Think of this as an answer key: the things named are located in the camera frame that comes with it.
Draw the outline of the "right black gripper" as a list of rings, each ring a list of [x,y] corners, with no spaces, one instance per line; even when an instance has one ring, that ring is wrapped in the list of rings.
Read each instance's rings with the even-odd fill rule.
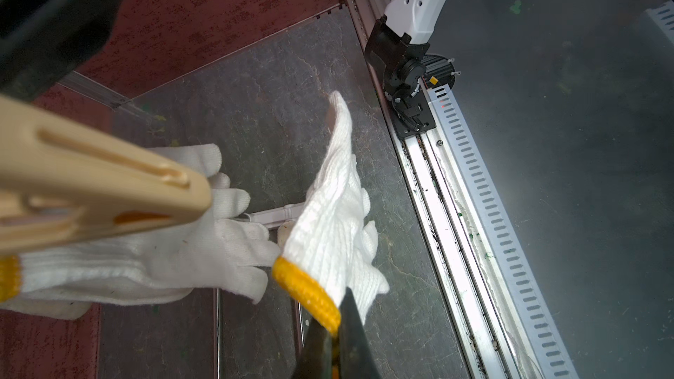
[[[1,92],[31,102],[97,54],[122,0],[1,0]]]

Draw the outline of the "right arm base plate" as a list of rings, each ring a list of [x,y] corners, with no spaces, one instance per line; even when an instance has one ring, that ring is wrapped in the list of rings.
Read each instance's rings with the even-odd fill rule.
[[[424,55],[421,65],[425,72],[414,87],[404,87],[390,100],[394,130],[401,141],[436,128],[425,91],[438,89],[440,94],[442,87],[451,89],[461,74],[456,70],[455,59],[441,54]]]

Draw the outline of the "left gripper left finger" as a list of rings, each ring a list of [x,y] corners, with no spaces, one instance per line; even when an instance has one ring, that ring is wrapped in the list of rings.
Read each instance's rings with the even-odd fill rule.
[[[333,377],[333,337],[312,319],[292,379],[331,379]]]

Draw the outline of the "yellow clothespin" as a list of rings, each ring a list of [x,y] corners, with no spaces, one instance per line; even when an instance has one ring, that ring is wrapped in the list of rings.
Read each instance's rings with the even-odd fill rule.
[[[1,99],[1,253],[191,223],[204,175],[50,112]]]

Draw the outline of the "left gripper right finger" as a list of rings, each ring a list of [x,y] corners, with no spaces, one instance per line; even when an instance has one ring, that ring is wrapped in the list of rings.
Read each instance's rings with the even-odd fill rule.
[[[352,289],[347,288],[340,306],[342,322],[338,335],[336,370],[342,379],[380,379]]]

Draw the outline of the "white glove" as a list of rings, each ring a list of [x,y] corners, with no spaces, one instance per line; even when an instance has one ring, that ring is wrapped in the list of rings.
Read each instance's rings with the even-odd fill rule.
[[[194,289],[219,288],[258,303],[268,286],[266,268],[244,261],[254,250],[254,226],[232,219],[247,210],[250,196],[221,172],[214,144],[156,147],[208,178],[212,207],[197,221],[161,230],[92,240],[19,255],[19,294],[4,310],[53,319],[78,319],[94,303],[159,305]]]
[[[359,319],[365,321],[376,297],[390,286],[373,265],[378,233],[375,222],[367,219],[370,196],[357,171],[349,107],[338,91],[328,99],[333,128],[326,156],[272,276],[335,337],[347,293],[353,294]]]

